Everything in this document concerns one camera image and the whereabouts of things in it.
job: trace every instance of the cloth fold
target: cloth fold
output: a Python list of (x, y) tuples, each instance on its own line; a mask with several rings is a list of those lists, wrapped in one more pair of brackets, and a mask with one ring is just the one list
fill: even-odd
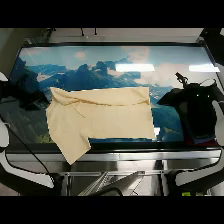
[(149, 87), (51, 92), (49, 133), (70, 164), (90, 149), (88, 138), (155, 138)]

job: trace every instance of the wall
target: wall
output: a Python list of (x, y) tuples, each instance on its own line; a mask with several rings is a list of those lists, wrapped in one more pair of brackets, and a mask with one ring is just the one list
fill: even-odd
[(0, 28), (0, 72), (9, 77), (26, 37), (39, 37), (41, 28)]

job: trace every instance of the black border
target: black border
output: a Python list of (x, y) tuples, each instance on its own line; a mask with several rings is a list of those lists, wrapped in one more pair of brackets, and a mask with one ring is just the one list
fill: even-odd
[[(204, 47), (207, 46), (199, 43), (178, 43), (178, 42), (61, 42), (61, 43), (38, 43), (23, 44), (19, 49), (16, 60), (13, 65), (14, 70), (16, 61), (23, 48), (31, 47), (60, 47), (60, 46), (186, 46), (186, 47)], [(56, 143), (35, 143), (26, 144), (35, 154), (61, 154)], [(184, 141), (180, 142), (108, 142), (108, 143), (92, 143), (90, 151), (87, 154), (101, 153), (144, 153), (144, 152), (180, 152), (180, 151), (211, 151), (217, 150), (219, 146), (198, 146), (186, 145)], [(29, 153), (22, 144), (10, 144), (7, 147), (7, 154), (27, 154)]]

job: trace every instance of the folded fabric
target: folded fabric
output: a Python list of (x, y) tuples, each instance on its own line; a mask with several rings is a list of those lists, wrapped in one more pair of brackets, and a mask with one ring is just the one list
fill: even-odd
[(49, 133), (69, 164), (90, 149), (88, 138), (155, 138), (149, 87), (51, 92)]

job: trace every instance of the landscape image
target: landscape image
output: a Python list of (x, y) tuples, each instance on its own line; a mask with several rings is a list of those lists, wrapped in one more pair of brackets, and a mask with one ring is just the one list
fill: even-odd
[[(153, 64), (155, 71), (118, 72), (116, 64)], [(156, 139), (100, 139), (91, 141), (183, 141), (179, 116), (174, 108), (158, 100), (173, 88), (182, 88), (179, 72), (189, 82), (217, 76), (212, 72), (190, 72), (189, 65), (209, 64), (201, 47), (184, 46), (55, 46), (23, 48), (17, 57), (10, 82), (27, 94), (41, 93), (51, 101), (50, 87), (66, 91), (147, 86)], [(53, 143), (48, 133), (46, 109), (35, 102), (26, 110), (19, 101), (0, 105), (2, 115), (25, 143)]]

